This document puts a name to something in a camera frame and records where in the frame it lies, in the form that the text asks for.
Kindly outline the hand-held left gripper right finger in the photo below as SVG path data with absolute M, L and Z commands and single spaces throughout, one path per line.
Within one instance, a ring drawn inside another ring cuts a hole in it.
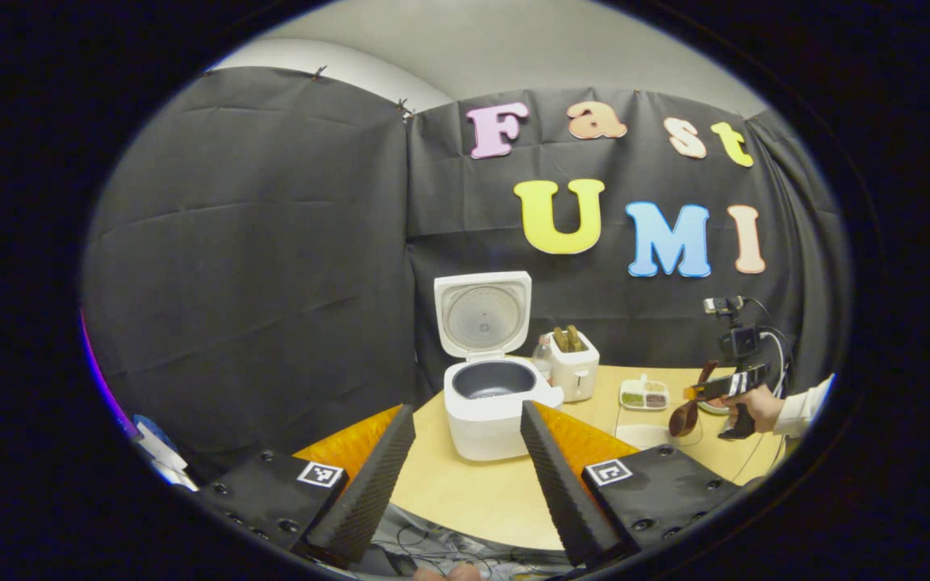
M 671 543 L 739 493 L 674 445 L 636 449 L 533 400 L 520 433 L 566 558 L 586 570 Z

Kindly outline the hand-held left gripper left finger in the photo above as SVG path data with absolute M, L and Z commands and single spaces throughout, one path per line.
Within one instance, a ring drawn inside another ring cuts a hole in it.
M 191 499 L 244 537 L 344 569 L 370 548 L 414 439 L 399 404 L 296 453 L 263 449 Z

